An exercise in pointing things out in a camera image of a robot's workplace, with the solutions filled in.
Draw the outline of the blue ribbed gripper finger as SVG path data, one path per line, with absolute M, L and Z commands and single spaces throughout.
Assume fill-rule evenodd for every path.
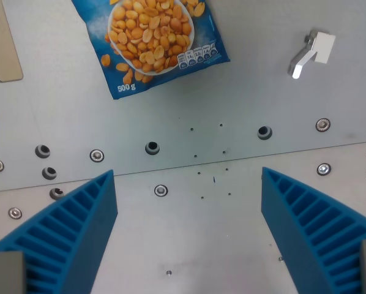
M 0 252 L 23 253 L 26 293 L 90 293 L 117 215 L 110 170 L 22 223 Z
M 261 212 L 298 293 L 362 293 L 366 217 L 273 169 L 262 169 Z

